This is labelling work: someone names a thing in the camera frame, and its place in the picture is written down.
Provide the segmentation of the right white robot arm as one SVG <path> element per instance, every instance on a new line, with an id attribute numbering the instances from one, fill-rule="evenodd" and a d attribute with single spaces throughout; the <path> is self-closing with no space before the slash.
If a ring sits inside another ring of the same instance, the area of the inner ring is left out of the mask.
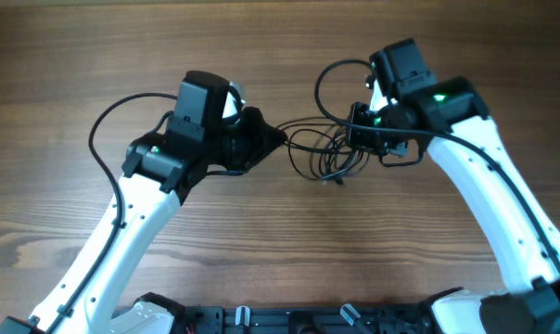
<path id="1" fill-rule="evenodd" d="M 455 289 L 427 305 L 438 333 L 560 333 L 560 232 L 512 163 L 497 125 L 463 77 L 439 81 L 416 43 L 370 58 L 369 103 L 352 106 L 348 144 L 377 156 L 418 144 L 452 180 L 485 234 L 504 287 Z"/>

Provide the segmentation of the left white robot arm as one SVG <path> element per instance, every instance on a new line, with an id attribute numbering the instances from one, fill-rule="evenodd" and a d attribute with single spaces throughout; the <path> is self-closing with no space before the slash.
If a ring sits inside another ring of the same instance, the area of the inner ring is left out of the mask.
<path id="1" fill-rule="evenodd" d="M 104 172 L 114 196 L 91 237 L 26 320 L 8 316 L 1 333 L 173 333 L 184 307 L 158 294 L 115 315 L 132 273 L 191 189 L 209 175 L 239 176 L 286 141 L 223 77 L 189 71 L 175 106 L 127 148 L 122 175 Z"/>

